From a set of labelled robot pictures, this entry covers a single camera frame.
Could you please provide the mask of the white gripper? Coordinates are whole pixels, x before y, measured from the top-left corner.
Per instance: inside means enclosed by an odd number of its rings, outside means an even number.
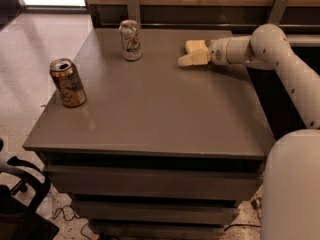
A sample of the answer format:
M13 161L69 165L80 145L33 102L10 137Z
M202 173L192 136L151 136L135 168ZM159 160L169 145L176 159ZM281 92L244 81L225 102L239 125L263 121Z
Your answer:
M205 49L195 50L180 57L178 65L182 67L206 65L210 60L215 65L228 65L227 47L229 41L229 38L212 39L207 42L209 52Z

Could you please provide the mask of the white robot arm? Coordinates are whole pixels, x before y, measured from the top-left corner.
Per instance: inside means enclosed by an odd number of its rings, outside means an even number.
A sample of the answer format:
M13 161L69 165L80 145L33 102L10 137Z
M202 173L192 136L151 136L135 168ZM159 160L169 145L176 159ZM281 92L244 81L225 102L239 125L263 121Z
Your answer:
M273 70L306 128L272 147L265 166L260 240L320 240L320 76L274 24L249 36L188 40L180 66L242 64Z

